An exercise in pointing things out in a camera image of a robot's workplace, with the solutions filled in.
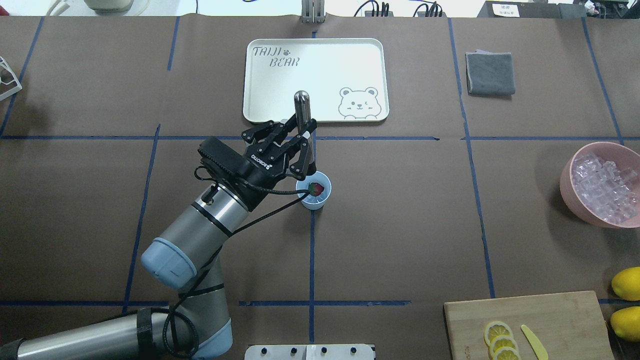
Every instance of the bear drawing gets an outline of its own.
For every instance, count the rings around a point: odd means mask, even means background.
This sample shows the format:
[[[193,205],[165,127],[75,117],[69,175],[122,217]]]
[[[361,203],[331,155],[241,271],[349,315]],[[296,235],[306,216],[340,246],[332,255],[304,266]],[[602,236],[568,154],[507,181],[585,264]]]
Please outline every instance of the bear drawing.
[[[376,88],[366,88],[364,91],[343,88],[340,90],[340,96],[342,96],[342,102],[338,112],[344,116],[345,120],[373,120],[377,119],[382,112],[382,107],[376,98],[378,96]]]

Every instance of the robot brand logo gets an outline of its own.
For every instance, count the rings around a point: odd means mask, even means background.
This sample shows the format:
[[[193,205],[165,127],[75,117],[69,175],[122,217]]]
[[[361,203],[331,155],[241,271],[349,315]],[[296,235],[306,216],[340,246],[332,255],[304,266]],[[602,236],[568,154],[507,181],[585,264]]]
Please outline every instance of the robot brand logo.
[[[271,167],[273,166],[273,165],[269,165],[269,164],[265,163],[262,159],[260,159],[259,157],[257,157],[254,154],[251,154],[251,159],[254,159],[255,162],[257,162],[258,164],[262,165],[267,170],[271,169]]]

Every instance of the pink bowl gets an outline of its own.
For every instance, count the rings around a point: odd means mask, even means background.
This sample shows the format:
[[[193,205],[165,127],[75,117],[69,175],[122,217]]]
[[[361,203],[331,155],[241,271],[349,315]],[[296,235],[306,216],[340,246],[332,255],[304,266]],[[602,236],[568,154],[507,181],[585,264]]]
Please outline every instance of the pink bowl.
[[[599,218],[584,205],[582,199],[580,199],[578,194],[575,192],[571,175],[573,171],[573,161],[589,152],[596,154],[605,161],[615,162],[620,170],[632,168],[636,173],[640,174],[640,155],[628,147],[624,147],[613,142],[594,142],[587,144],[573,155],[562,170],[562,175],[560,177],[560,193],[562,194],[562,198],[566,205],[574,214],[589,224],[600,227],[612,227],[614,229],[640,227],[640,215],[636,215],[618,225]],[[636,194],[640,193],[640,182],[636,182],[631,187],[631,191]],[[640,202],[636,204],[636,211],[640,213]]]

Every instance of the knife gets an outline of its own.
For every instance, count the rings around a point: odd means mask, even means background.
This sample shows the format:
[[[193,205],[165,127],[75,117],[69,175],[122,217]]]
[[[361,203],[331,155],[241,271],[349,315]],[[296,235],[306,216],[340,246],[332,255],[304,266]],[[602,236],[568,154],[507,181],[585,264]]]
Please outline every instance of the knife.
[[[522,332],[524,333],[525,338],[529,341],[533,352],[536,353],[536,357],[538,360],[549,360],[549,354],[545,350],[545,347],[542,346],[540,339],[528,328],[526,325],[520,327]]]

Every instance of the blue joint cap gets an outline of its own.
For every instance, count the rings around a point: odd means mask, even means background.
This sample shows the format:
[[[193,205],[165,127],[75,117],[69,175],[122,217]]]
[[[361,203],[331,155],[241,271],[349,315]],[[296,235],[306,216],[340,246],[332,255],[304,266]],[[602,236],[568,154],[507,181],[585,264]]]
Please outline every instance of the blue joint cap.
[[[151,275],[176,290],[197,274],[191,259],[180,248],[163,238],[155,238],[142,254],[141,260]]]
[[[210,360],[227,352],[234,343],[231,334],[231,319],[225,326],[218,330],[213,336],[200,344],[198,351],[191,357],[192,360]]]

